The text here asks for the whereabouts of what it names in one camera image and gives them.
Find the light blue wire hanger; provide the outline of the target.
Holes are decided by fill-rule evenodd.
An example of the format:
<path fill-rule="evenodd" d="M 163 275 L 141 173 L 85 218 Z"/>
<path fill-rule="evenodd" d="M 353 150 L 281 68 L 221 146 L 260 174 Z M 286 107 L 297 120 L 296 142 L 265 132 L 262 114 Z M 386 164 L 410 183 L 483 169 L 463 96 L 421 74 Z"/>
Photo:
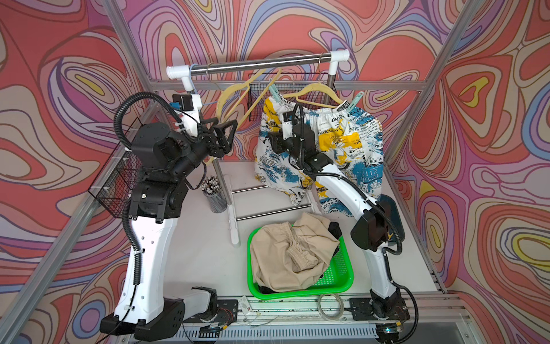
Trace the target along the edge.
<path fill-rule="evenodd" d="M 189 73 L 192 73 L 195 67 L 198 67 L 197 63 L 191 64 L 189 66 Z M 201 77 L 201 76 L 190 76 L 189 79 L 190 79 L 190 83 L 191 83 L 191 86 L 192 86 L 192 90 L 190 91 L 190 93 L 191 94 L 199 94 L 199 88 L 197 86 L 197 83 L 198 82 L 203 82 L 204 78 Z"/>

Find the beige shorts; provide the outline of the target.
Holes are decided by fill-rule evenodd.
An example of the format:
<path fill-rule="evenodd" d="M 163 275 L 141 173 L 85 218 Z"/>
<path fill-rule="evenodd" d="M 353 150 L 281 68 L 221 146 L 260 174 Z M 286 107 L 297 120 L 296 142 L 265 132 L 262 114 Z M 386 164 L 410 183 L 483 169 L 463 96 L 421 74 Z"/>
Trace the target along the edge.
<path fill-rule="evenodd" d="M 338 252 L 332 220 L 303 213 L 295 223 L 268 224 L 252 239 L 252 271 L 266 294 L 305 290 L 322 278 Z"/>

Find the black shorts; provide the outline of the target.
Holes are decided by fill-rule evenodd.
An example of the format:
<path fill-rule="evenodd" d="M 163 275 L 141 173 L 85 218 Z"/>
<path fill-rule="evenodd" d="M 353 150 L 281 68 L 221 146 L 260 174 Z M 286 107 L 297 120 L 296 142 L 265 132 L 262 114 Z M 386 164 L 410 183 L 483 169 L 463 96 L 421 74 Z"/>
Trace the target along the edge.
<path fill-rule="evenodd" d="M 340 229 L 338 222 L 330 222 L 328 231 L 337 241 L 339 241 L 342 237 L 342 230 Z"/>

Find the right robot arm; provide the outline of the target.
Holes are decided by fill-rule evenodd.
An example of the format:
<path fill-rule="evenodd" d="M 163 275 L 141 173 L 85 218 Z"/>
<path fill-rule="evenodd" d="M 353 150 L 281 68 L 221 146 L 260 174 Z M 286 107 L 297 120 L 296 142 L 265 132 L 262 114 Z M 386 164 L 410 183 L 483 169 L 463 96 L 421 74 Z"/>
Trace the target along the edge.
<path fill-rule="evenodd" d="M 275 153 L 287 153 L 290 165 L 318 181 L 332 192 L 354 216 L 356 223 L 350 232 L 352 241 L 365 254 L 372 281 L 370 289 L 370 314 L 380 320 L 377 334 L 380 342 L 403 343 L 418 327 L 418 304 L 412 304 L 410 314 L 404 294 L 412 292 L 395 281 L 392 276 L 389 255 L 402 254 L 402 238 L 378 201 L 348 179 L 332 159 L 315 145 L 313 130 L 305 122 L 301 105 L 283 115 L 291 130 L 270 133 L 269 142 Z"/>

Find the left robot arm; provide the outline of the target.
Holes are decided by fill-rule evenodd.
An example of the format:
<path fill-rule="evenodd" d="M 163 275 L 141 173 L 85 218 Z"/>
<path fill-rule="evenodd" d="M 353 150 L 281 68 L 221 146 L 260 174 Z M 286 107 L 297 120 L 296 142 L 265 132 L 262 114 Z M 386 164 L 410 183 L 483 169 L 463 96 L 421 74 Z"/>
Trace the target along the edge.
<path fill-rule="evenodd" d="M 141 100 L 159 104 L 175 123 L 145 124 L 129 139 L 123 117 Z M 193 287 L 180 298 L 163 294 L 170 240 L 190 190 L 188 176 L 205 166 L 207 158 L 228 154 L 238 126 L 235 120 L 203 120 L 202 106 L 198 94 L 179 94 L 166 101 L 155 93 L 140 92 L 124 100 L 115 113 L 115 134 L 139 160 L 140 168 L 122 208 L 130 261 L 120 300 L 100 322 L 105 337 L 132 335 L 141 342 L 160 341 L 174 336 L 189 318 L 209 322 L 222 314 L 213 288 Z"/>

